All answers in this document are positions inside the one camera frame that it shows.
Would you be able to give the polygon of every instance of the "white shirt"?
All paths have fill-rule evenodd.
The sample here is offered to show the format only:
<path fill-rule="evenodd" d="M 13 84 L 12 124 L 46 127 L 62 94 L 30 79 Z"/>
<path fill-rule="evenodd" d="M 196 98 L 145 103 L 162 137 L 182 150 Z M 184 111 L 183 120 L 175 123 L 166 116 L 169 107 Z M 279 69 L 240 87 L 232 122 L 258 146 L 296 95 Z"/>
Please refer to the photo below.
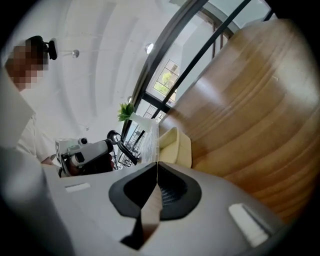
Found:
<path fill-rule="evenodd" d="M 17 148 L 40 162 L 49 157 L 32 108 L 20 95 L 7 71 L 0 74 L 0 146 Z"/>

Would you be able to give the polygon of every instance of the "wooden surface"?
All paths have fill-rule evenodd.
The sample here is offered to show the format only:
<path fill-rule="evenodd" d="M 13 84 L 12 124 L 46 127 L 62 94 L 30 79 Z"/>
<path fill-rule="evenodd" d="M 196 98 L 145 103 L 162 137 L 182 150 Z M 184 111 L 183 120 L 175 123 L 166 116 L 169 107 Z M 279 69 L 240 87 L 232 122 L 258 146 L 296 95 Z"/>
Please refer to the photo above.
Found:
<path fill-rule="evenodd" d="M 192 143 L 192 168 L 295 219 L 320 168 L 318 67 L 287 20 L 239 30 L 160 124 Z"/>

